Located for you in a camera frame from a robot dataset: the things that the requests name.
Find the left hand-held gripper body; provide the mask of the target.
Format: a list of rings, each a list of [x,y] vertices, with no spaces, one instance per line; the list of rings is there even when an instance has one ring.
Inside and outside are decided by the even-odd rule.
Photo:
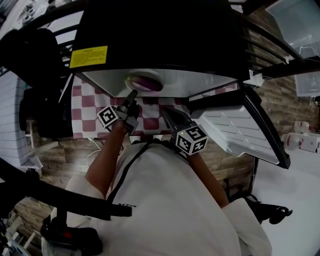
[[[136,100],[125,100],[121,105],[115,107],[106,106],[97,113],[97,119],[104,129],[111,130],[112,124],[117,120],[122,120],[127,133],[131,136],[138,126],[140,114],[139,105]]]

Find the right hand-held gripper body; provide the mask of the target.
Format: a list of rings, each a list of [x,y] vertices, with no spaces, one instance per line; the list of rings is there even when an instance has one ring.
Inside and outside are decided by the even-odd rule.
[[[204,128],[195,121],[178,131],[173,131],[171,137],[177,151],[186,156],[201,152],[206,147],[209,138]]]

